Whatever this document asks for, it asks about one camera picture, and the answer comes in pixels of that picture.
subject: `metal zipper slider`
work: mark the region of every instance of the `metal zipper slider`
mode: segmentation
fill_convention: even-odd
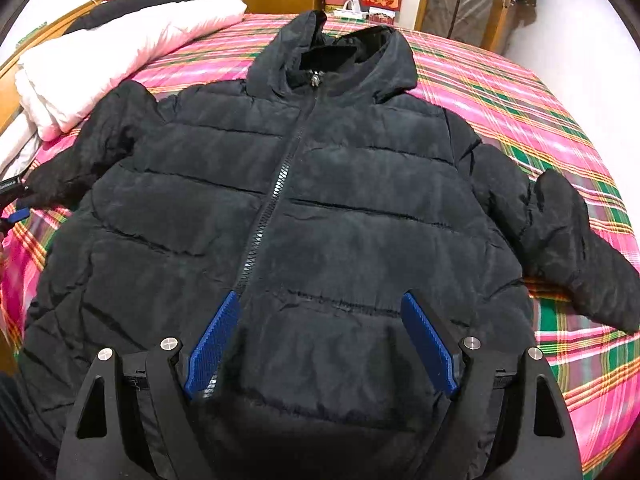
[[[311,71],[311,86],[313,88],[318,88],[320,83],[322,82],[321,77],[324,75],[324,72],[318,72],[317,70]]]

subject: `black puffer jacket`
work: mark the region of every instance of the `black puffer jacket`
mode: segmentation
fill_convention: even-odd
[[[638,327],[638,274],[560,174],[533,184],[462,118],[405,94],[417,75],[400,33],[334,41],[324,19],[293,20],[246,80],[159,103],[124,82],[29,177],[32,206],[79,201],[20,355],[37,433],[60,442],[100,348],[179,336],[190,351],[235,290],[241,336],[192,403],[216,465],[401,478],[437,397],[399,320],[404,291],[507,351],[534,343],[523,269],[581,313]]]

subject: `jacket's right sleeve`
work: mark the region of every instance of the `jacket's right sleeve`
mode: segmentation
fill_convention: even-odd
[[[75,207],[91,186],[129,155],[146,129],[164,123],[158,102],[144,86],[124,81],[95,107],[76,142],[29,174],[31,195],[19,207]]]
[[[458,115],[445,112],[458,171],[518,257],[525,276],[564,286],[574,307],[628,333],[640,324],[640,276],[591,230],[587,206],[564,176],[537,181],[494,146],[483,144]]]

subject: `plaid bedsheet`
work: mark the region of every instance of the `plaid bedsheet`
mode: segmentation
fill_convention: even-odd
[[[242,23],[156,60],[132,78],[158,98],[193,84],[243,78],[291,18],[248,15]],[[361,27],[331,19],[325,31],[341,36]],[[412,94],[459,113],[532,178],[546,168],[561,171],[584,197],[592,228],[640,269],[638,244],[609,172],[578,124],[533,73],[475,47],[420,32],[404,34],[418,69]],[[43,145],[34,165],[71,145],[78,131]],[[47,248],[68,215],[63,209],[33,212],[4,241],[0,328],[15,352]],[[545,283],[530,282],[529,290],[536,336],[569,407],[584,477],[594,478],[640,412],[640,335],[627,336],[577,316],[562,292]]]

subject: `metal pin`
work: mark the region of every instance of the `metal pin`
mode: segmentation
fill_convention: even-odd
[[[113,350],[111,350],[111,348],[103,348],[98,352],[98,359],[100,359],[100,361],[108,361],[112,355]]]
[[[469,348],[469,350],[478,350],[480,348],[480,340],[473,336],[465,337],[462,343]]]
[[[532,346],[531,348],[529,348],[527,353],[529,354],[529,357],[531,357],[532,359],[534,359],[536,361],[540,361],[540,359],[542,359],[542,357],[544,355],[542,353],[542,350],[540,348],[538,348],[537,346]]]
[[[177,346],[178,340],[175,337],[167,337],[162,339],[162,342],[160,343],[160,348],[162,350],[173,350]]]

